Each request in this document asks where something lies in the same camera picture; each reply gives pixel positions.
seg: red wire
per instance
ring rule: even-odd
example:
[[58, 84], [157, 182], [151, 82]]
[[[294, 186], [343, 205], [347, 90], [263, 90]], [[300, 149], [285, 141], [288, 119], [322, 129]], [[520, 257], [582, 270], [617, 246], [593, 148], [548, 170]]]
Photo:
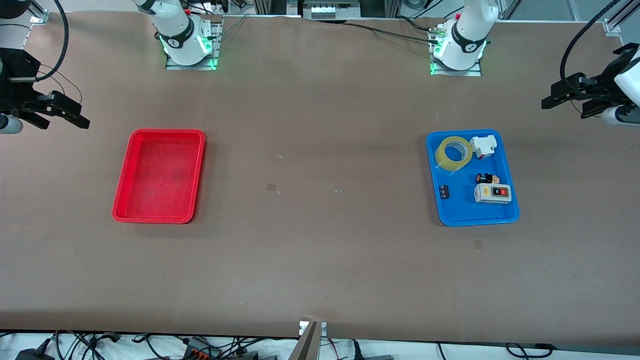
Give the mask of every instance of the red wire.
[[327, 338], [327, 340], [329, 340], [329, 342], [331, 343], [331, 347], [333, 348], [333, 352], [335, 352], [336, 360], [339, 360], [340, 359], [340, 355], [338, 355], [338, 349], [335, 348], [335, 344], [333, 343], [333, 340], [331, 340], [330, 338]]

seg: tape roll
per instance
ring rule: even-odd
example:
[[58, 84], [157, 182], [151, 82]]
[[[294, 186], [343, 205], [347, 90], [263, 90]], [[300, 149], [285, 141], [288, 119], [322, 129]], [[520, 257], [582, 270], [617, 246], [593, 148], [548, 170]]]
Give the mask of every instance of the tape roll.
[[[462, 159], [460, 161], [453, 161], [452, 159], [449, 159], [445, 153], [445, 149], [448, 147], [452, 147], [460, 151]], [[438, 162], [438, 166], [445, 170], [458, 171], [469, 163], [471, 155], [471, 144], [469, 144], [468, 141], [460, 136], [450, 136], [445, 140], [442, 140], [442, 143], [438, 146], [438, 149], [436, 150], [436, 161]]]

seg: red tray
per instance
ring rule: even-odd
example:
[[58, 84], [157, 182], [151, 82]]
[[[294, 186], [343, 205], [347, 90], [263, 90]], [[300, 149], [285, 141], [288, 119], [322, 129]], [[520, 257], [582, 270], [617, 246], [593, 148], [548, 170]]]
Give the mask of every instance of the red tray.
[[185, 224], [193, 217], [205, 135], [139, 129], [129, 138], [111, 215], [119, 222]]

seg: yellow tape roll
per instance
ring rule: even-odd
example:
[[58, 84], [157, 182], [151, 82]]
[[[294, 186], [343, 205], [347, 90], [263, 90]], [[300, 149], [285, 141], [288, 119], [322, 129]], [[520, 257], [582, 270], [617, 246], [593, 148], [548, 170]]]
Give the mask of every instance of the yellow tape roll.
[[[460, 151], [462, 159], [460, 161], [453, 161], [452, 159], [449, 159], [444, 152], [444, 149], [447, 147], [452, 147]], [[442, 143], [438, 146], [438, 149], [436, 150], [436, 161], [438, 162], [438, 166], [445, 170], [458, 171], [469, 163], [472, 153], [471, 144], [469, 144], [468, 141], [460, 136], [450, 136], [445, 140], [442, 140]]]

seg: brown table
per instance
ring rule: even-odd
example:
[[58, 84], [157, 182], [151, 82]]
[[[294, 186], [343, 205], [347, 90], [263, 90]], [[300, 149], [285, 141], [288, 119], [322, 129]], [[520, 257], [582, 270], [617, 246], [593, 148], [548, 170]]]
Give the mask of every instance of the brown table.
[[[451, 78], [422, 43], [281, 17], [230, 32], [215, 72], [165, 71], [144, 15], [69, 18], [92, 124], [0, 138], [0, 328], [640, 345], [640, 133], [540, 109], [581, 24], [496, 24], [483, 77]], [[53, 65], [61, 39], [54, 15], [26, 49]], [[619, 44], [595, 26], [567, 72]], [[111, 218], [141, 127], [207, 133], [192, 223]], [[520, 219], [444, 227], [425, 136], [485, 127]]]

